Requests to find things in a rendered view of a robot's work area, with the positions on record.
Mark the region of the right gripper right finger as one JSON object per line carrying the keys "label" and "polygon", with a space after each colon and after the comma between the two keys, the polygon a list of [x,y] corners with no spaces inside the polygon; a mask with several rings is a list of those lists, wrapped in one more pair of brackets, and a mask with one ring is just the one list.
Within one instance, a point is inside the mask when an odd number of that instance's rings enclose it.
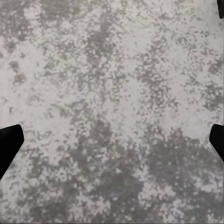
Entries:
{"label": "right gripper right finger", "polygon": [[224,126],[214,124],[210,133],[209,141],[224,161]]}

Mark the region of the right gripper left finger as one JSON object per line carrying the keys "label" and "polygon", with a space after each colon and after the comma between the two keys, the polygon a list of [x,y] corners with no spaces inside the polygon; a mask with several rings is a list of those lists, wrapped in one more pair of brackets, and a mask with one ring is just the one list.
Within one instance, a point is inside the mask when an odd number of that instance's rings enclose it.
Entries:
{"label": "right gripper left finger", "polygon": [[20,124],[0,129],[0,180],[24,143]]}

